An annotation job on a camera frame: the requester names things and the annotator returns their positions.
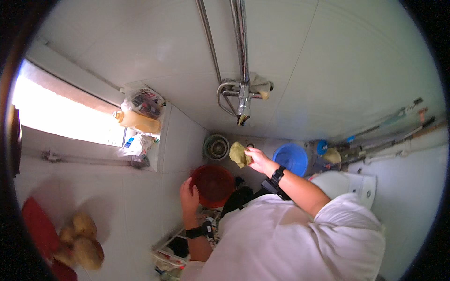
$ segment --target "window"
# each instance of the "window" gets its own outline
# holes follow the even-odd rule
[[[93,143],[120,147],[124,128],[112,118],[119,110],[24,60],[13,92],[22,125]]]

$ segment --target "hand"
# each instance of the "hand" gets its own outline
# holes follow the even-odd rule
[[[198,198],[198,189],[194,185],[192,192],[189,185],[192,178],[185,180],[180,187],[180,201],[181,209],[183,210],[183,217],[195,217],[200,200]]]
[[[253,161],[249,164],[254,170],[266,174],[266,176],[271,177],[275,170],[278,169],[279,165],[270,160],[264,152],[253,147],[247,147],[248,151],[245,154],[251,156]]]

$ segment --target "white toilet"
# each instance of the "white toilet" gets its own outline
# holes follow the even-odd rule
[[[309,180],[320,187],[331,199],[344,193],[356,193],[361,203],[368,209],[372,208],[374,203],[377,191],[376,176],[326,171],[313,175]]]

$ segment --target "cloth hanging on faucet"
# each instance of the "cloth hanging on faucet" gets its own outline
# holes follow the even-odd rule
[[[268,99],[271,91],[270,81],[259,76],[256,72],[250,72],[250,92],[259,93],[262,99]]]

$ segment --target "person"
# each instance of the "person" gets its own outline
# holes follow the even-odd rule
[[[280,167],[249,147],[250,167],[271,178]],[[198,227],[198,190],[187,179],[180,188],[184,226]],[[356,194],[330,200],[316,185],[287,170],[275,194],[251,200],[219,222],[214,251],[205,236],[188,239],[190,262],[181,281],[375,280],[385,239],[380,222]]]

